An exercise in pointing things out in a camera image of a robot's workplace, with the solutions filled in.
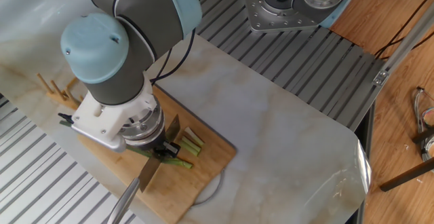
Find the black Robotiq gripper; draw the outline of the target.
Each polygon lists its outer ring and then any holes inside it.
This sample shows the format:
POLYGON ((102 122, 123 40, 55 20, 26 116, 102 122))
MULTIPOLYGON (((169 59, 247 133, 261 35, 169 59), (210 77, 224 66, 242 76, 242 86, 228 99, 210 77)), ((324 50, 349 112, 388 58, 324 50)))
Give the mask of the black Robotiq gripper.
POLYGON ((127 144, 143 151, 150 150, 152 156, 160 162, 166 157, 176 157, 180 152, 180 145, 166 141, 165 126, 158 127, 149 137, 136 141, 128 140, 127 144))

